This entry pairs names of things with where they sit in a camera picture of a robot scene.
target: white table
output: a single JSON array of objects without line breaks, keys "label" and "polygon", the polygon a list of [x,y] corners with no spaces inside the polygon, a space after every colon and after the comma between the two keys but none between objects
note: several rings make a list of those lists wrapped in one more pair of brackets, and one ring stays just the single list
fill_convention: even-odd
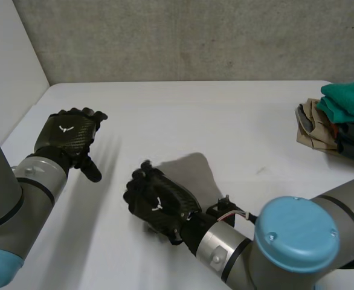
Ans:
[{"label": "white table", "polygon": [[[146,235],[122,199],[130,174],[192,152],[208,159],[223,194],[258,214],[282,195],[312,198],[354,178],[354,163],[296,143],[294,109],[326,82],[77,83],[51,87],[3,145],[11,165],[32,152],[47,117],[88,106],[108,114],[91,155],[93,184],[72,170],[12,290],[228,289],[184,246]],[[240,219],[237,229],[253,237]],[[328,289],[354,289],[334,271]]]}]

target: robotic hand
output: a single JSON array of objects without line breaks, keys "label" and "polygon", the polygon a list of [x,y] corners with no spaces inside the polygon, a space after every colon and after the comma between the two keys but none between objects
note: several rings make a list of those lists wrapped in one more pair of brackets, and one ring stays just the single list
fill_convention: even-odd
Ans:
[{"label": "robotic hand", "polygon": [[181,228],[193,213],[201,212],[196,198],[185,188],[152,167],[150,161],[132,174],[123,195],[129,211],[169,238],[173,245],[182,243]]},{"label": "robotic hand", "polygon": [[92,182],[101,173],[88,156],[102,112],[84,108],[50,115],[34,153],[12,172],[0,148],[0,287],[13,280],[58,200],[70,168]]},{"label": "robotic hand", "polygon": [[60,155],[65,155],[66,167],[80,169],[92,182],[100,181],[101,173],[88,153],[100,123],[106,119],[106,114],[88,108],[50,115],[36,141],[33,156],[61,159]]},{"label": "robotic hand", "polygon": [[[129,211],[172,244],[184,242],[231,289],[312,290],[332,270],[354,268],[354,180],[311,200],[274,199],[257,218],[229,198],[202,213],[192,193],[149,161],[132,177],[123,196]],[[227,220],[235,213],[255,224],[254,240]]]}]

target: screw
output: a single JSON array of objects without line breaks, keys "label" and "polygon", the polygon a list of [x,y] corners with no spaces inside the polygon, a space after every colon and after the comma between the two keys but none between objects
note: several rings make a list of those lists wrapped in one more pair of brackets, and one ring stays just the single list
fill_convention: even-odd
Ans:
[{"label": "screw", "polygon": [[218,256],[213,256],[212,261],[216,264],[220,263],[220,258]]},{"label": "screw", "polygon": [[25,175],[33,175],[34,174],[34,168],[33,167],[27,167],[24,169]]},{"label": "screw", "polygon": [[268,239],[272,242],[277,238],[277,233],[268,233]]}]

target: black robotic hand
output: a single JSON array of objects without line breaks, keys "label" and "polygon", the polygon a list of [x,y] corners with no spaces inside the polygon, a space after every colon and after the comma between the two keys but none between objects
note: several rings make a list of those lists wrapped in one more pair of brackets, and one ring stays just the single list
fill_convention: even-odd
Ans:
[{"label": "black robotic hand", "polygon": [[129,211],[146,221],[155,231],[164,234],[173,245],[182,243],[182,225],[192,213],[201,212],[196,198],[185,188],[152,167],[150,161],[132,174],[123,198]]},{"label": "black robotic hand", "polygon": [[80,168],[92,182],[100,181],[101,173],[88,153],[100,123],[106,119],[106,114],[88,108],[50,115],[37,138],[33,156],[52,159],[67,172],[72,167]]}]

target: teal cloth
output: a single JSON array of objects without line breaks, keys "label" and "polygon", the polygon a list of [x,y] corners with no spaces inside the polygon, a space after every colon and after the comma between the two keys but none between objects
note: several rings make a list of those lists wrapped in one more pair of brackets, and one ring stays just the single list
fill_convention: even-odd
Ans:
[{"label": "teal cloth", "polygon": [[325,95],[317,105],[330,122],[354,122],[354,83],[333,83],[321,88]]},{"label": "teal cloth", "polygon": [[333,124],[354,122],[354,116],[338,106],[338,104],[329,97],[321,98],[317,104],[317,108],[322,110]]}]

